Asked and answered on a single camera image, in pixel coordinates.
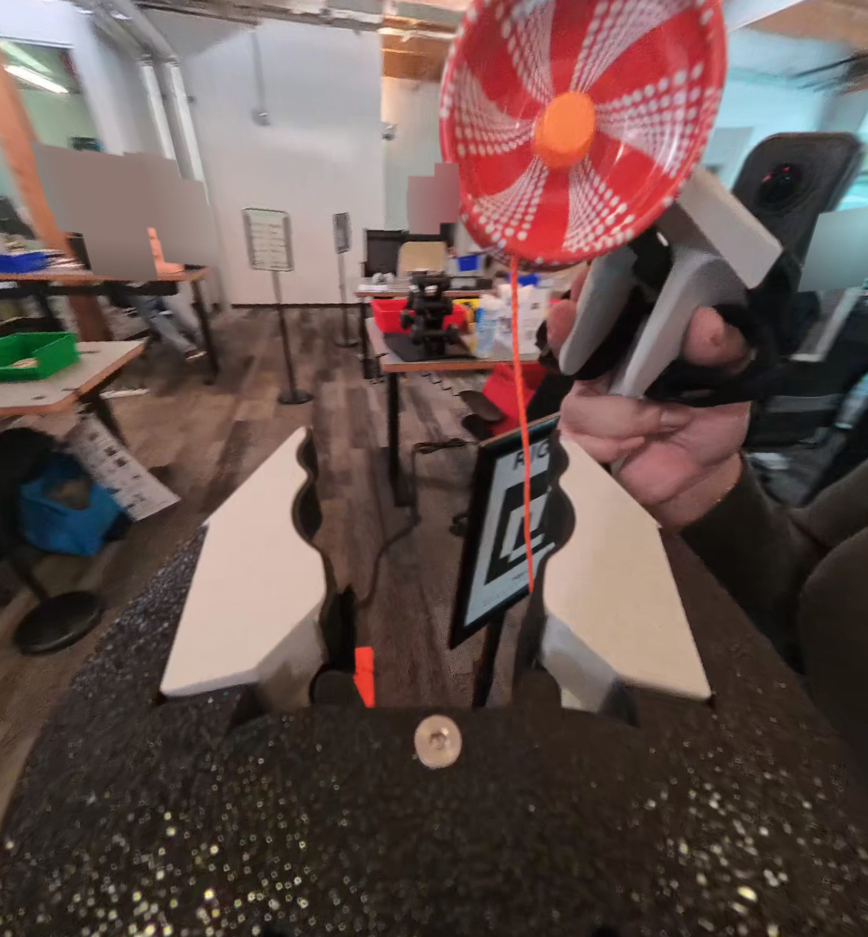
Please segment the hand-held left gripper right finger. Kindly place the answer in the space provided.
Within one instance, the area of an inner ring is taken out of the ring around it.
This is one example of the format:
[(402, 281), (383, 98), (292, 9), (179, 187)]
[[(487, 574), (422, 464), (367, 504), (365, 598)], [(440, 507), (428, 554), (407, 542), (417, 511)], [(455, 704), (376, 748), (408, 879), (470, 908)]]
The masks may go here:
[(545, 562), (538, 663), (564, 709), (601, 713), (642, 690), (699, 704), (713, 692), (658, 523), (574, 441), (556, 493), (571, 531)]

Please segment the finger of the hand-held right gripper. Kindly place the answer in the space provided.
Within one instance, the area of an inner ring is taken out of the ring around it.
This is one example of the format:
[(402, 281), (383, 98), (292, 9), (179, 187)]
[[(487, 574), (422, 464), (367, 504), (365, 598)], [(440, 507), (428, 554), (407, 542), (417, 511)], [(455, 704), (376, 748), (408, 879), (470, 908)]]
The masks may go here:
[(637, 273), (637, 250), (625, 244), (589, 265), (574, 322), (557, 352), (560, 372), (578, 380), (610, 373), (639, 381), (641, 333), (654, 307), (654, 288)]
[(714, 173), (695, 167), (659, 229), (672, 252), (670, 270), (611, 384), (641, 398), (684, 348), (701, 307), (742, 304), (782, 254), (782, 245)]

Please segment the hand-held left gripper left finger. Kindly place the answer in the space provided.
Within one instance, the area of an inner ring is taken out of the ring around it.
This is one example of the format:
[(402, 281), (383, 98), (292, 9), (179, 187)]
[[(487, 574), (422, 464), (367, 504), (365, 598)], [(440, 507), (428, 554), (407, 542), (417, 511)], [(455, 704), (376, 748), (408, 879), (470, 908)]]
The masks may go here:
[(170, 655), (165, 699), (252, 687), (266, 707), (307, 707), (329, 662), (326, 560), (310, 428), (296, 429), (210, 515)]

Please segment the person's right forearm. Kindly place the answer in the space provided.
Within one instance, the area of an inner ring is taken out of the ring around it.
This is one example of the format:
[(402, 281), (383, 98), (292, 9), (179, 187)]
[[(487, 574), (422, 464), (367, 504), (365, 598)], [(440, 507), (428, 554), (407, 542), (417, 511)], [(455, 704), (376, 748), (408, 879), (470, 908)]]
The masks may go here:
[(683, 537), (819, 693), (868, 699), (868, 459), (800, 509), (745, 468)]

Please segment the person's right hand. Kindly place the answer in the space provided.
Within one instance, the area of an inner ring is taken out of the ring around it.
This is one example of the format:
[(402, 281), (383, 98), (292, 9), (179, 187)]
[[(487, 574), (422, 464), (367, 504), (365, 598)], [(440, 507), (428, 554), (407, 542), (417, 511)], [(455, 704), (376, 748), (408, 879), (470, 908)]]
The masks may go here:
[[(547, 314), (547, 342), (556, 355), (575, 322), (586, 275), (584, 268), (569, 298)], [(683, 355), (695, 366), (736, 373), (751, 351), (718, 311), (702, 306), (688, 324)], [(614, 468), (619, 484), (665, 530), (677, 533), (706, 516), (740, 479), (752, 405), (664, 404), (612, 394), (609, 385), (608, 377), (573, 384), (560, 408), (561, 434)]]

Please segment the black framed floor sign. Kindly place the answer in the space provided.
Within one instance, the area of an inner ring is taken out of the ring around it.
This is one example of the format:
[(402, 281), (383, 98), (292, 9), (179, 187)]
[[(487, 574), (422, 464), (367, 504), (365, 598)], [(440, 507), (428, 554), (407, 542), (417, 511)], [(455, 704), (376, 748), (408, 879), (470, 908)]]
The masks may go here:
[(477, 450), (449, 635), (455, 650), (485, 632), (472, 691), (475, 709), (487, 705), (506, 616), (521, 602), (513, 676), (537, 659), (543, 613), (531, 595), (542, 590), (545, 566), (572, 528), (559, 487), (566, 459), (558, 422), (554, 413), (530, 423), (527, 439), (517, 429)]

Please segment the printed paper sheet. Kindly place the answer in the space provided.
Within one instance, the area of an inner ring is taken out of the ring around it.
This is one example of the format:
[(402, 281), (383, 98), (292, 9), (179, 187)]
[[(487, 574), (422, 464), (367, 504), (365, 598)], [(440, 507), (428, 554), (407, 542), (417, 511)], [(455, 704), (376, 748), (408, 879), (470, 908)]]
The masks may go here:
[(80, 416), (66, 434), (65, 445), (133, 522), (144, 521), (181, 501), (94, 416)]

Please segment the brown work table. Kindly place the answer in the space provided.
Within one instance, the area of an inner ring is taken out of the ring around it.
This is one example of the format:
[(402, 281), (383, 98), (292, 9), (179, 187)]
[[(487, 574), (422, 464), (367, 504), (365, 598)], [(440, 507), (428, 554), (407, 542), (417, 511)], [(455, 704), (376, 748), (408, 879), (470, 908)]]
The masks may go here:
[(407, 335), (387, 334), (376, 321), (372, 311), (374, 301), (392, 301), (407, 297), (407, 288), (383, 288), (372, 284), (359, 285), (355, 290), (360, 309), (360, 338), (363, 374), (372, 375), (370, 361), (375, 362), (381, 373), (386, 392), (386, 446), (382, 449), (387, 478), (397, 507), (407, 505), (407, 488), (401, 458), (401, 408), (400, 384), (402, 376), (411, 373), (482, 373), (493, 370), (498, 365), (513, 363), (510, 349), (495, 346), (494, 352), (481, 358), (470, 352), (460, 354), (450, 352), (439, 358), (422, 358), (419, 350), (408, 353), (402, 351), (411, 346)]

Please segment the blue bag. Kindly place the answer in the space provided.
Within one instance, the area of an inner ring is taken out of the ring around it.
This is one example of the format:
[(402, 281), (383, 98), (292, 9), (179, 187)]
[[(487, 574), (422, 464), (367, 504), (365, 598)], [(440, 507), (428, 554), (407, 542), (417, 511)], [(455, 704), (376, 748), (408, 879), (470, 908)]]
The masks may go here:
[(110, 492), (65, 451), (50, 453), (21, 484), (20, 532), (44, 553), (92, 557), (120, 541), (133, 523)]

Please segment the white side table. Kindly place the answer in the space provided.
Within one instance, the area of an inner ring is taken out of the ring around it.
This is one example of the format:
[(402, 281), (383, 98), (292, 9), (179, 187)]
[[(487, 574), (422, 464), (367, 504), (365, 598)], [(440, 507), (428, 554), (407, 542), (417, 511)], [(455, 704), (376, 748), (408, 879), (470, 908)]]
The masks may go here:
[(0, 419), (44, 416), (78, 410), (97, 417), (124, 440), (102, 392), (146, 350), (145, 340), (81, 342), (79, 359), (43, 381), (0, 383)]

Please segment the green tray bin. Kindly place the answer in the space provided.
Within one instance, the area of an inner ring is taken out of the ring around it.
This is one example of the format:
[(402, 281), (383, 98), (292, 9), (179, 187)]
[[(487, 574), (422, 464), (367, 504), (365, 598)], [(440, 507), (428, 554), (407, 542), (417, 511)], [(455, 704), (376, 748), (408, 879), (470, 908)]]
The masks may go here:
[(44, 381), (81, 359), (75, 334), (26, 332), (0, 337), (0, 383)]

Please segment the white sign stand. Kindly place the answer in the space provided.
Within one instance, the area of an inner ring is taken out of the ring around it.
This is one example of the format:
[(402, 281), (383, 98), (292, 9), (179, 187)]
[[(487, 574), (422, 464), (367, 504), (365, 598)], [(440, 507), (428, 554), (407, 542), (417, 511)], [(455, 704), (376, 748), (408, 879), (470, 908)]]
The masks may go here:
[(297, 382), (280, 282), (282, 274), (294, 270), (289, 215), (274, 209), (245, 208), (242, 218), (250, 267), (258, 272), (267, 272), (272, 279), (285, 374), (285, 386), (279, 392), (278, 401), (283, 406), (308, 404), (313, 395)]

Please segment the brown wooden table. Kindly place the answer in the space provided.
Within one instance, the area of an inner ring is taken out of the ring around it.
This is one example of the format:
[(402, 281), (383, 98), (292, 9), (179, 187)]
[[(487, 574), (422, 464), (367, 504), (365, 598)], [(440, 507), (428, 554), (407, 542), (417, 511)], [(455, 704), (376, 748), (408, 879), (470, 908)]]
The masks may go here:
[(209, 266), (188, 264), (181, 272), (158, 274), (152, 279), (141, 281), (106, 277), (86, 269), (50, 266), (31, 273), (0, 273), (0, 284), (15, 284), (10, 292), (14, 296), (31, 297), (40, 308), (44, 320), (51, 324), (56, 322), (50, 304), (51, 296), (109, 297), (113, 292), (117, 292), (125, 298), (169, 297), (177, 294), (180, 286), (187, 285), (191, 289), (191, 306), (201, 327), (203, 357), (208, 369), (204, 382), (206, 385), (214, 385), (218, 381), (221, 368), (209, 309), (201, 287), (211, 273), (212, 269)]

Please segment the grey divider panel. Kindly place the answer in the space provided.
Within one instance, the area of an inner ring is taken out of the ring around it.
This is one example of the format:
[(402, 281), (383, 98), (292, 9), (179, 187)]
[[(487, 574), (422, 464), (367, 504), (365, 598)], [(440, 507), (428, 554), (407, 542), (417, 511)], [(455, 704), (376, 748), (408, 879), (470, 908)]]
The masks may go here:
[(65, 233), (82, 236), (95, 275), (126, 282), (155, 279), (150, 229), (167, 263), (219, 265), (204, 184), (182, 178), (174, 161), (41, 143), (32, 148), (56, 222)]

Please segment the wooden post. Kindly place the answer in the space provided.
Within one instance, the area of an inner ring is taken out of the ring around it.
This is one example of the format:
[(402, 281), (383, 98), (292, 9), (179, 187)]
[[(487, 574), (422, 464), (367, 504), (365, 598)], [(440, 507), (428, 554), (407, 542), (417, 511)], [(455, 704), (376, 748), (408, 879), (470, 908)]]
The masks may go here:
[(68, 261), (70, 233), (44, 192), (34, 144), (100, 146), (102, 134), (81, 76), (78, 40), (90, 40), (70, 2), (0, 2), (0, 193), (8, 194), (37, 240)]

